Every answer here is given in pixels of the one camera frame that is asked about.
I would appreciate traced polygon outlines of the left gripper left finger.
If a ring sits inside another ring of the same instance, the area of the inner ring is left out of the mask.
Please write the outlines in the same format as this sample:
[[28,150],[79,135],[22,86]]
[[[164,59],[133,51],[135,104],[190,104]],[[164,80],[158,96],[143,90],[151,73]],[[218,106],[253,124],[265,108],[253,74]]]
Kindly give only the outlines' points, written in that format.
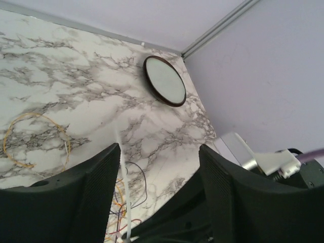
[[1,242],[103,242],[119,160],[114,143],[53,177],[1,190]]

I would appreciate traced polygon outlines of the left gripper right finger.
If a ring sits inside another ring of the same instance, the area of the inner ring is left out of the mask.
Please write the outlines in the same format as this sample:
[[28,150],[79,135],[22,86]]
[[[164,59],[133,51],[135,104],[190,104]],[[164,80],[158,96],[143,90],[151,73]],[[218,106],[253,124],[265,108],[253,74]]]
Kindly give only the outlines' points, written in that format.
[[199,162],[215,242],[323,242],[323,186],[272,184],[207,145]]

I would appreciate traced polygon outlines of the white zip tie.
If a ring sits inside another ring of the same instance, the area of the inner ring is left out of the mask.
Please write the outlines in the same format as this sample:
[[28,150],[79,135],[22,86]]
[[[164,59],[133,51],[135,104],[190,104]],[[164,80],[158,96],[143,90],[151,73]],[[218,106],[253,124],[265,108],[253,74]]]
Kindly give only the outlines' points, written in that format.
[[119,144],[119,147],[120,147],[120,169],[121,169],[121,174],[122,174],[124,184],[125,184],[125,196],[126,196],[127,235],[126,235],[126,239],[123,240],[123,242],[131,242],[132,216],[131,216],[131,200],[130,200],[129,181],[127,178],[126,162],[125,162],[125,157],[124,157],[124,152],[123,152],[122,139],[121,139],[117,124],[115,124],[114,126],[115,126],[116,142]]

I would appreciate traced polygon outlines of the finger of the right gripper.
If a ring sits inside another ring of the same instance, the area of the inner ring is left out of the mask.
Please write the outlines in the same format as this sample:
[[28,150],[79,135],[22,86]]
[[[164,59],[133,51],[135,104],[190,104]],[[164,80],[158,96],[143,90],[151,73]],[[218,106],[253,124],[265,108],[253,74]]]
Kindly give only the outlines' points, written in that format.
[[214,242],[200,170],[150,218],[131,230],[131,242]]

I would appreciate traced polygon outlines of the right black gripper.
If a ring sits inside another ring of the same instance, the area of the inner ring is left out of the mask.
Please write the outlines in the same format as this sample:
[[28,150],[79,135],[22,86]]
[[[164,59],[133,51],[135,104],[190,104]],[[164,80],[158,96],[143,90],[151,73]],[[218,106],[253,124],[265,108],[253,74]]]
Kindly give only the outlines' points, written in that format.
[[302,165],[299,172],[288,178],[283,178],[279,173],[267,176],[258,168],[251,171],[275,185],[299,189],[313,189],[323,186],[323,166],[317,161],[319,158],[323,158],[323,149],[317,149],[307,153],[302,153],[295,148],[289,148],[287,150],[301,162]]

